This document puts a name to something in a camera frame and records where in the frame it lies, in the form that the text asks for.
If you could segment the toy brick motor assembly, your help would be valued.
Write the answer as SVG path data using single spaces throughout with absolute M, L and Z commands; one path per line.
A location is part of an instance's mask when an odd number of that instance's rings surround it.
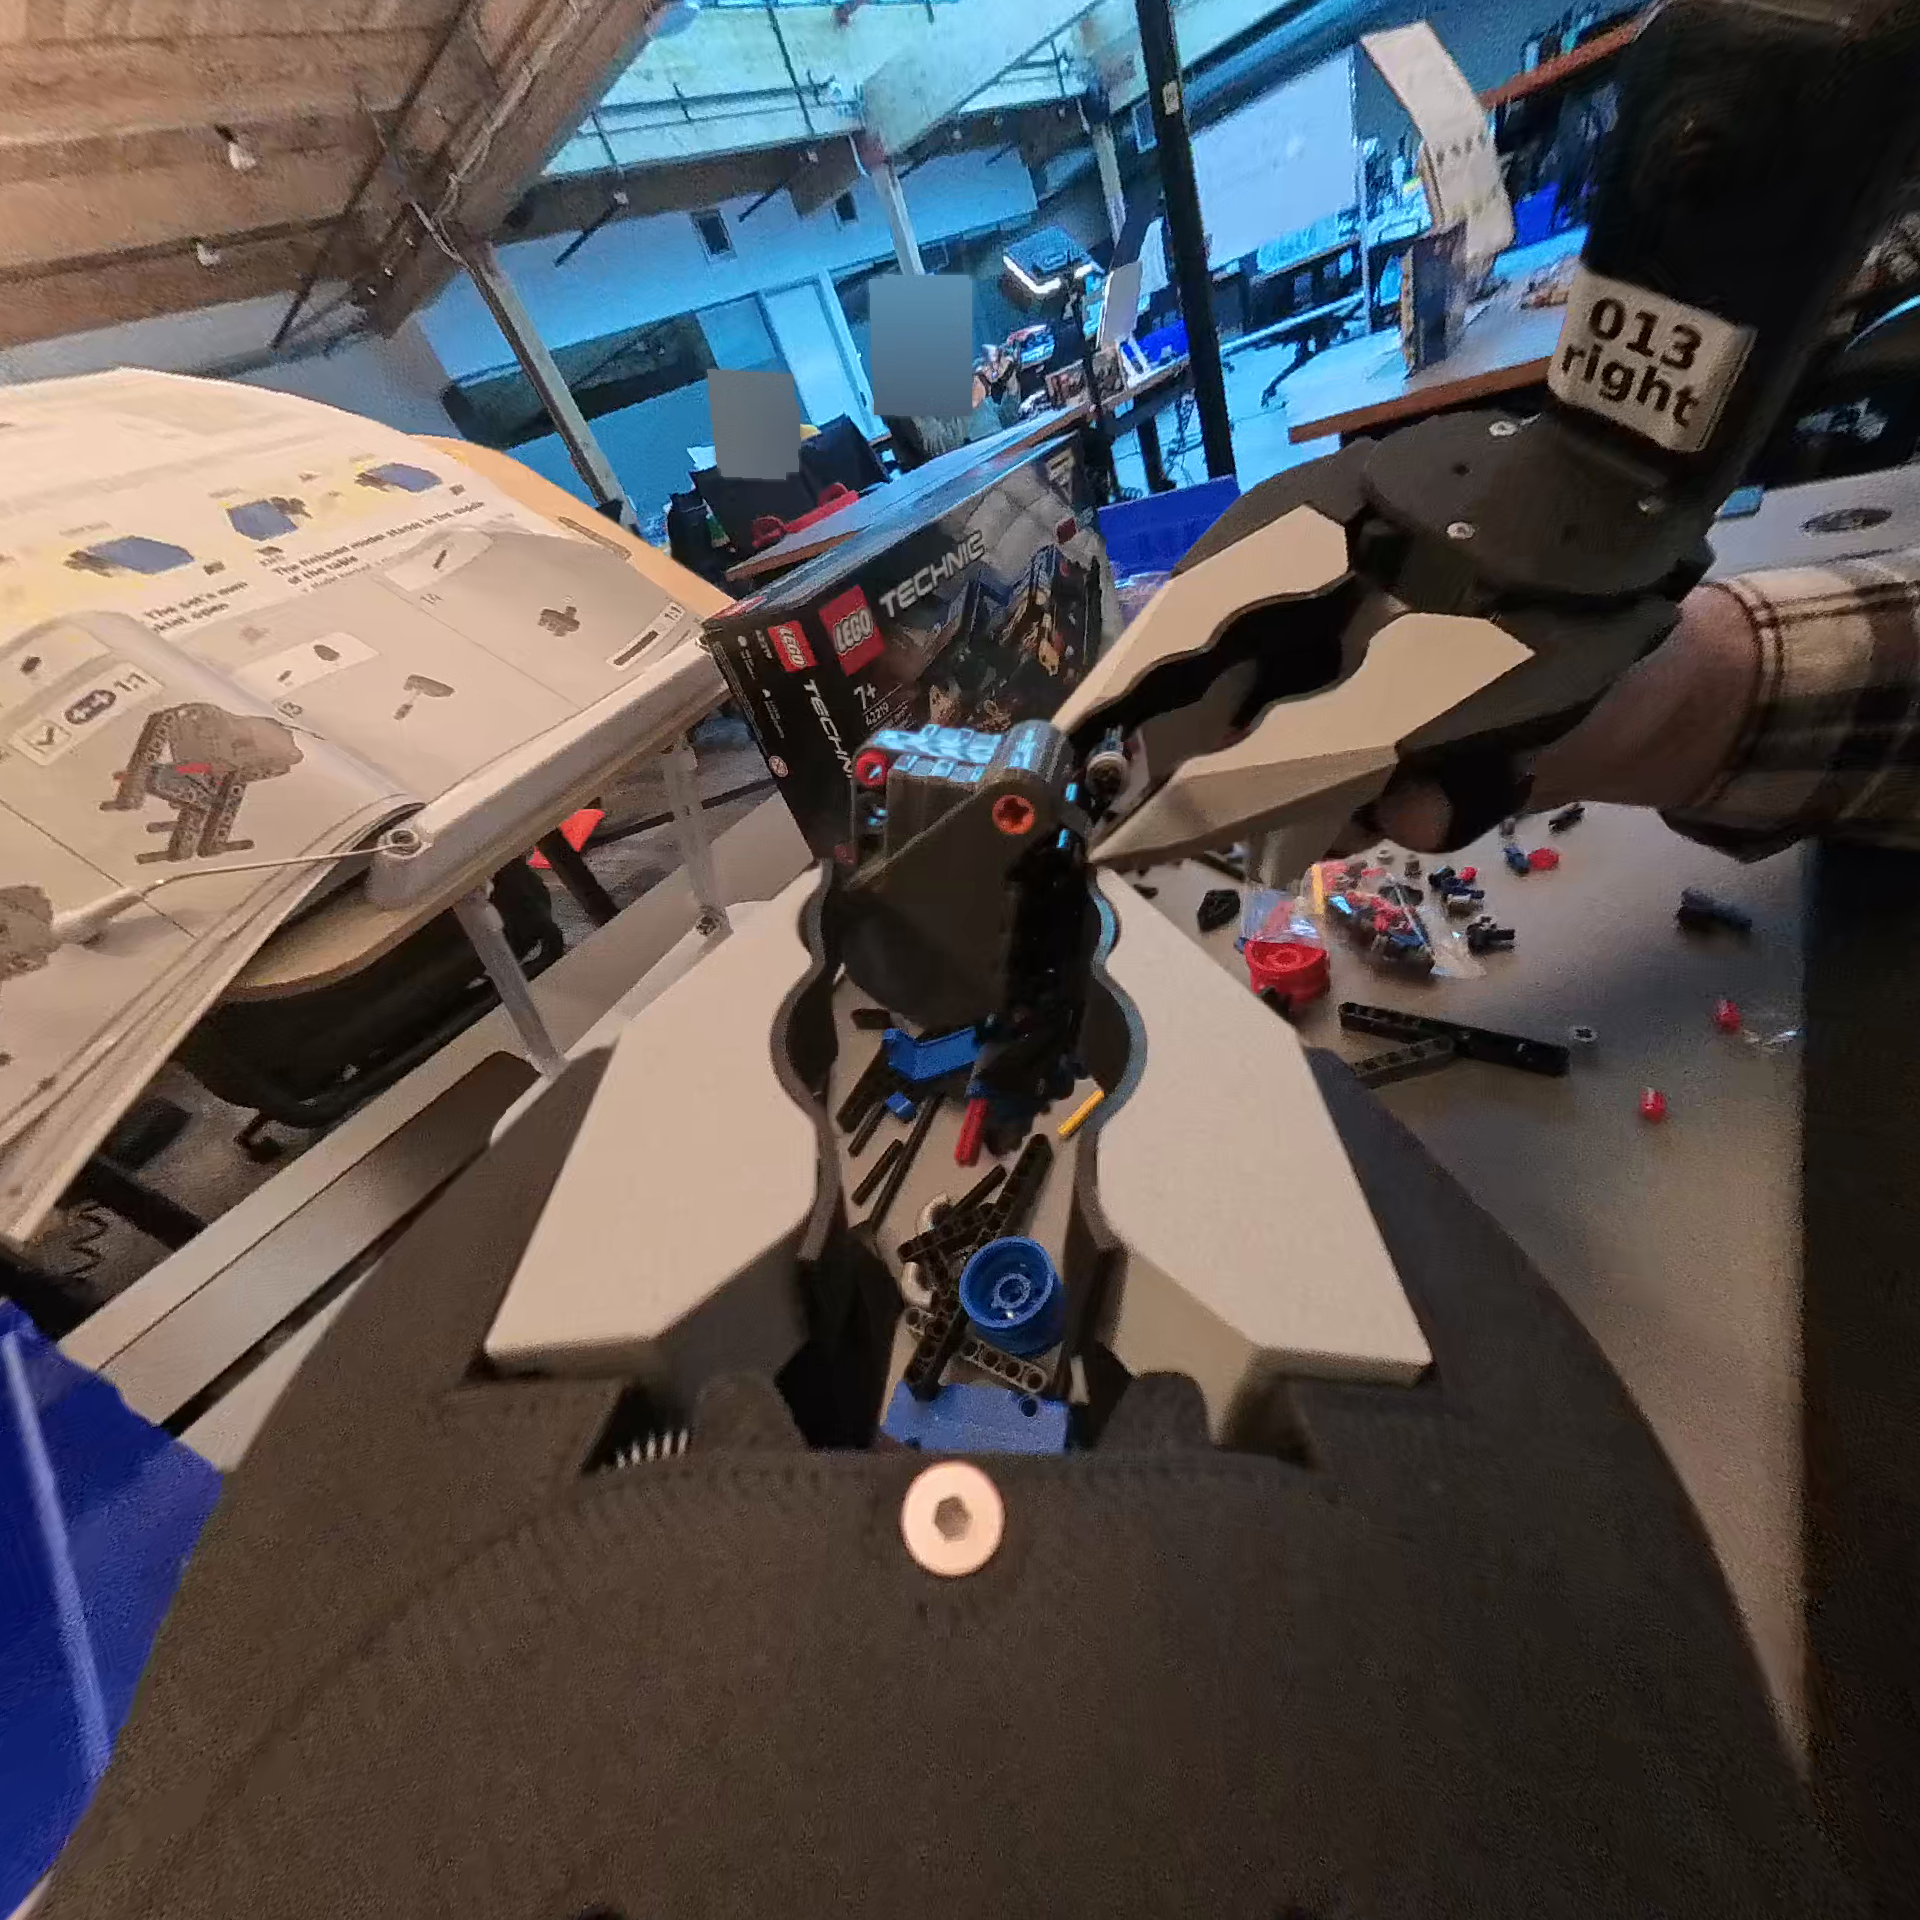
M 974 1031 L 968 1084 L 996 1125 L 1124 1070 L 1110 1017 L 1091 1015 L 1118 943 L 1094 821 L 1085 757 L 1048 718 L 881 728 L 853 757 L 842 964 L 917 1034 Z

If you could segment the black metal pole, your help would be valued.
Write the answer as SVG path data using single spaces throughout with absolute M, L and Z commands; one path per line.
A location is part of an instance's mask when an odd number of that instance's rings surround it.
M 1208 475 L 1235 475 L 1235 428 L 1217 350 L 1217 322 L 1211 312 L 1205 213 L 1195 178 L 1188 99 L 1183 85 L 1183 54 L 1173 27 L 1173 7 L 1137 2 L 1137 33 L 1159 147 L 1162 227 L 1183 319 L 1188 325 L 1188 378 L 1195 390 L 1205 468 Z

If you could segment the person's right hand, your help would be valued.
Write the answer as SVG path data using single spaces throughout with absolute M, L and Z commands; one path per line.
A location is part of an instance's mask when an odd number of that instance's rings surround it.
M 1671 633 L 1525 766 L 1504 817 L 1570 803 L 1681 811 L 1730 766 L 1762 688 L 1762 636 L 1730 587 L 1696 587 Z

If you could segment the white desk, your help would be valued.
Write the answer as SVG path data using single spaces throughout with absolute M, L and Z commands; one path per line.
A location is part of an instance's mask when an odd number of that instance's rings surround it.
M 1767 489 L 1713 525 L 1713 582 L 1916 549 L 1916 464 Z

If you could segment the toy set box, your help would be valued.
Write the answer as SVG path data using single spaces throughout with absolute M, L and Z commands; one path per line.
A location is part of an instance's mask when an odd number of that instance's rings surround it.
M 1055 714 L 1122 630 L 1085 435 L 996 452 L 710 619 L 815 860 L 846 860 L 877 731 Z

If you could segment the blue toy wheel hub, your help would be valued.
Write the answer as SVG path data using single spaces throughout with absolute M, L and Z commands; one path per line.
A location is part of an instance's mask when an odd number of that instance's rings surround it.
M 958 1303 L 983 1342 L 1015 1359 L 1044 1355 L 1066 1334 L 1066 1281 L 1032 1236 L 1001 1233 L 974 1249 Z

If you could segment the grey desk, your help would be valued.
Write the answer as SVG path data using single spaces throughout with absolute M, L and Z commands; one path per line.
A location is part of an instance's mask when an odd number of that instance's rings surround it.
M 1653 812 L 1591 806 L 1550 874 L 1504 888 L 1508 967 L 1450 1015 L 1578 1049 L 1565 1076 L 1450 1067 L 1384 1102 L 1595 1333 L 1701 1513 L 1791 1740 L 1802 1629 L 1802 923 L 1811 853 L 1742 866 Z M 1742 1038 L 1715 1027 L 1733 1000 Z M 405 1223 L 522 1089 L 486 1015 L 67 1334 L 154 1422 L 241 1392 L 263 1412 Z M 1670 1119 L 1636 1112 L 1642 1086 Z

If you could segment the wooden-edged table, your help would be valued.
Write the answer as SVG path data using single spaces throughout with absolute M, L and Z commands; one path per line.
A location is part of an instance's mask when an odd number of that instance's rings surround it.
M 1338 341 L 1282 385 L 1289 445 L 1350 439 L 1436 412 L 1544 385 L 1565 307 L 1530 307 L 1505 289 L 1489 299 L 1450 359 L 1404 369 L 1399 332 Z
M 1143 435 L 1180 396 L 1192 390 L 1188 354 L 1173 354 L 1152 366 L 1139 381 L 1104 412 L 1106 435 L 1113 439 Z M 996 430 L 986 439 L 974 439 L 962 450 L 942 452 L 915 472 L 894 475 L 872 492 L 863 492 L 853 507 L 842 507 L 821 522 L 786 532 L 780 542 L 755 551 L 752 558 L 730 569 L 727 582 L 735 594 L 757 587 L 761 582 L 780 578 L 786 569 L 815 562 L 838 544 L 866 532 L 902 532 L 920 525 L 929 517 L 946 508 L 962 492 L 976 483 L 992 483 L 1013 471 L 1032 450 L 1051 450 L 1075 445 L 1091 430 L 1091 403 L 1042 412 L 1021 423 Z

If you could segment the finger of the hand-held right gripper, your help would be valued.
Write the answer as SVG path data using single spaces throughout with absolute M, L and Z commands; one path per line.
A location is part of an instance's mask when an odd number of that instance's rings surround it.
M 1296 867 L 1377 799 L 1401 743 L 1520 672 L 1533 651 L 1484 616 L 1409 610 L 1377 628 L 1351 672 L 1270 701 L 1222 747 L 1180 762 L 1091 838 L 1100 867 L 1143 867 L 1282 828 Z
M 1143 731 L 1199 709 L 1235 674 L 1228 633 L 1245 616 L 1333 591 L 1350 573 L 1350 532 L 1296 507 L 1211 558 L 1175 572 L 1060 704 L 1066 734 Z

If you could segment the blue toy connector piece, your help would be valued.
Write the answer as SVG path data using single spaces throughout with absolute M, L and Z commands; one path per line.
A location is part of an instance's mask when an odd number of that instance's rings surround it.
M 955 1380 L 930 1396 L 900 1385 L 878 1432 L 915 1454 L 1060 1457 L 1068 1454 L 1072 1407 L 1008 1385 Z

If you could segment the pile of black toy beams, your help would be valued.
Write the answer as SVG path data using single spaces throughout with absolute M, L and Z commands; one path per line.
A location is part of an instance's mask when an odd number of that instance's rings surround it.
M 905 1027 L 860 1004 L 853 1063 L 830 1076 L 853 1227 L 872 1243 L 900 1298 L 881 1399 L 900 1385 L 930 1396 L 955 1380 L 1066 1399 L 1075 1375 L 1068 1334 L 1044 1355 L 1006 1355 L 968 1321 L 958 1281 L 986 1239 L 1020 1233 L 1048 1249 L 1068 1294 L 1066 1230 L 1078 1145 L 1055 1129 L 1091 1080 L 1060 1076 L 1040 1101 L 992 1098 L 976 1061 L 971 1084 L 929 1089 L 917 1116 L 902 1119 L 881 1102 L 892 1089 L 881 1063 L 889 1025 Z

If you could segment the white book stand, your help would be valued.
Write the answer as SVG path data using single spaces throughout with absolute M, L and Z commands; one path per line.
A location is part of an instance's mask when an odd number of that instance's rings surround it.
M 592 701 L 574 718 L 510 747 L 411 819 L 383 831 L 366 867 L 366 897 L 378 911 L 455 911 L 489 975 L 520 1049 L 543 1076 L 567 1070 L 531 979 L 495 908 L 495 870 L 553 837 L 561 819 L 599 795 L 629 763 L 659 762 L 680 861 L 693 883 L 695 923 L 730 934 L 710 819 L 695 792 L 693 728 L 727 696 L 701 630 L 671 639 L 641 674 Z

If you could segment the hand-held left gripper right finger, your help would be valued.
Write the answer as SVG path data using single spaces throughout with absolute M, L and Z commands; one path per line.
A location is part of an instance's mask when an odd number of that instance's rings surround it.
M 1304 1042 L 1127 879 L 1091 900 L 1094 1342 L 1134 1378 L 1188 1378 L 1238 1454 L 1269 1451 L 1294 1385 L 1421 1385 L 1429 1333 Z

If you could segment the blue toy panel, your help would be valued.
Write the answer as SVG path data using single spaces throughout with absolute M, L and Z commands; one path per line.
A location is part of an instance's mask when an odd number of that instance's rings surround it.
M 912 1034 L 905 1027 L 881 1027 L 881 1063 L 892 1073 L 884 1110 L 915 1119 L 929 1089 L 964 1086 L 981 1059 L 981 1027 L 946 1027 L 939 1034 Z

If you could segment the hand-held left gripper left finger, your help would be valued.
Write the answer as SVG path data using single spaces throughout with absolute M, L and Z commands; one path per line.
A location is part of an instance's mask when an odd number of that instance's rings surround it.
M 793 1038 L 830 1015 L 826 897 L 793 879 L 617 1031 L 486 1330 L 499 1371 L 695 1396 L 803 1351 L 838 1034 Z

